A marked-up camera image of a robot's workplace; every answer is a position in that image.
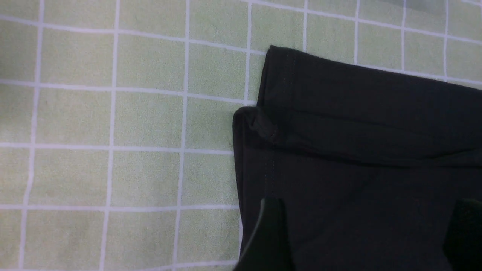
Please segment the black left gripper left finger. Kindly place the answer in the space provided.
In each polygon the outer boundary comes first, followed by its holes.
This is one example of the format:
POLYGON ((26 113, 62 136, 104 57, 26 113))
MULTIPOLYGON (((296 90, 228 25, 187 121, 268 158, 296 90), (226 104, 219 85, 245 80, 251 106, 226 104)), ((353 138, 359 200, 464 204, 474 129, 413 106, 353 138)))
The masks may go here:
POLYGON ((264 198, 255 229, 235 271, 293 271, 285 206, 280 199, 264 198))

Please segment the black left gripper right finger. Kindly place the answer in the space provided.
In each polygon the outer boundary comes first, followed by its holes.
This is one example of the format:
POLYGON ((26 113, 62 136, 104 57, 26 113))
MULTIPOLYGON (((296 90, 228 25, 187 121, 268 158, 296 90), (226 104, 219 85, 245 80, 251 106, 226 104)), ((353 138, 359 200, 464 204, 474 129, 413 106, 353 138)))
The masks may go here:
POLYGON ((443 245, 453 271, 482 269, 482 204, 474 199, 456 201, 443 245))

